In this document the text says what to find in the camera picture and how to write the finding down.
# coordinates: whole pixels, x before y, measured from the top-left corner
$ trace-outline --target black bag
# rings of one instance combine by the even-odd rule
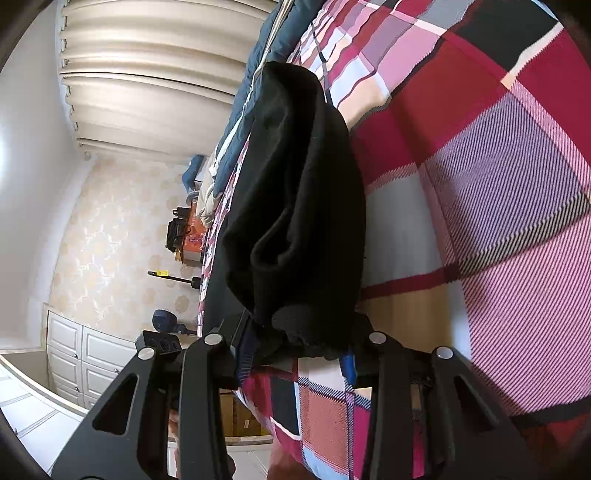
[[[255,112],[204,331],[242,305],[266,335],[283,336],[283,350],[335,358],[349,347],[365,246],[365,195],[347,126],[313,73],[273,61]]]
[[[176,207],[173,210],[173,215],[182,218],[184,220],[189,219],[189,215],[191,214],[191,209],[186,207]]]
[[[187,231],[187,219],[175,218],[168,223],[166,234],[166,248],[172,253],[181,250],[183,247],[184,235]]]

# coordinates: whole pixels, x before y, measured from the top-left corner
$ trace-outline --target cabinet door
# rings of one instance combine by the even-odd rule
[[[82,391],[85,395],[99,398],[116,376],[114,372],[82,362]]]
[[[82,362],[72,358],[56,348],[47,348],[49,371],[54,382],[70,387],[74,391],[82,390]]]
[[[80,358],[82,356],[82,325],[53,312],[47,316],[47,345]]]
[[[95,406],[96,399],[89,397],[88,395],[84,395],[84,408],[91,410],[92,407]]]
[[[84,327],[82,332],[82,361],[119,373],[136,354],[135,344]]]
[[[65,398],[66,400],[75,403],[81,407],[84,407],[84,395],[67,385],[61,384],[59,382],[54,381],[53,383],[53,391],[57,393],[61,398]]]

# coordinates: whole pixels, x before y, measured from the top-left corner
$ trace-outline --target silver screw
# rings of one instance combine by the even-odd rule
[[[138,353],[138,357],[140,360],[150,360],[154,354],[156,352],[154,351],[153,348],[150,348],[149,346],[142,348],[139,353]]]
[[[382,332],[374,332],[369,334],[369,341],[376,345],[381,345],[386,342],[386,336]]]
[[[437,349],[437,356],[439,358],[442,358],[443,360],[449,360],[451,357],[453,357],[453,352],[452,349],[446,347],[446,346],[441,346]]]
[[[223,340],[222,335],[219,333],[210,333],[205,337],[205,343],[208,345],[217,345]]]

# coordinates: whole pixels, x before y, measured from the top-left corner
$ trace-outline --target blue blanket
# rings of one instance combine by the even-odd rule
[[[320,7],[322,7],[323,4],[324,0],[294,1],[287,18],[282,23],[277,35],[275,36],[275,40],[271,44],[269,54],[267,55],[267,61],[273,60],[285,62],[287,60],[287,57],[295,49],[301,36],[304,34],[312,20],[315,19]],[[213,185],[213,195],[216,197],[226,189],[230,175],[232,174],[232,171],[236,166],[236,162],[238,161],[238,155],[240,155],[242,147],[244,146],[244,143],[248,138],[248,134],[251,131],[252,121],[254,119],[254,105],[259,98],[261,90],[260,76],[255,81],[254,89],[247,105],[245,105],[245,101],[250,90],[255,70],[261,62],[263,51],[267,45],[267,39],[271,33],[271,27],[275,18],[277,17],[280,6],[281,4],[278,4],[275,7],[261,27],[259,39],[252,49],[250,56],[248,57],[244,78],[242,79],[242,83],[234,99],[234,104],[232,105],[230,120],[228,121],[222,138],[218,143],[219,148],[240,118],[242,109],[244,108],[244,115],[240,125],[238,125],[236,134],[232,138],[230,144],[228,145],[228,149],[222,158],[219,159],[219,167],[217,169],[217,175]]]

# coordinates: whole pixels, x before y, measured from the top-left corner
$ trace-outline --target blue fan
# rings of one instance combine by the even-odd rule
[[[155,310],[152,315],[152,325],[157,332],[180,333],[181,335],[197,335],[195,330],[189,330],[184,323],[179,323],[177,316],[168,310]]]

